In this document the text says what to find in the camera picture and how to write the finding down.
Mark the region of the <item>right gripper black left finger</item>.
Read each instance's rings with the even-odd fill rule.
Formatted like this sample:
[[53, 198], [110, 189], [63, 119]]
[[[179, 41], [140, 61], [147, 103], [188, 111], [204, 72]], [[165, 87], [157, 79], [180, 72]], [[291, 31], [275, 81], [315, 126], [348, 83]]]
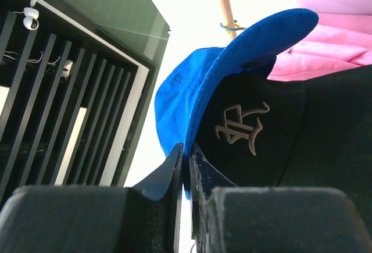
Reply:
[[1, 210], [2, 252], [177, 252], [183, 146], [132, 187], [26, 186]]

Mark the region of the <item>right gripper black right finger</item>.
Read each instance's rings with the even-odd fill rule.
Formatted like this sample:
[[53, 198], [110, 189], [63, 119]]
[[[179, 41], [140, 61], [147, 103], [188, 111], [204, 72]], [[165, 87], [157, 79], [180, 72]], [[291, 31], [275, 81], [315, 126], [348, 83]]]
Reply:
[[370, 252], [352, 201], [318, 187], [238, 187], [194, 145], [189, 158], [198, 252]]

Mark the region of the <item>blue cap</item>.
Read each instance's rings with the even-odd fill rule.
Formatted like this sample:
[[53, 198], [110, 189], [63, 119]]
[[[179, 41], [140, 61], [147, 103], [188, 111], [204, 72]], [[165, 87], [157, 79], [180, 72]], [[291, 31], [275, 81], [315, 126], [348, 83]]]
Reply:
[[310, 9], [288, 9], [246, 28], [225, 48], [201, 48], [187, 56], [155, 94], [155, 123], [160, 146], [168, 155], [183, 144], [183, 187], [191, 198], [188, 158], [204, 111], [219, 83], [232, 74], [271, 73], [278, 54], [304, 39], [318, 24]]

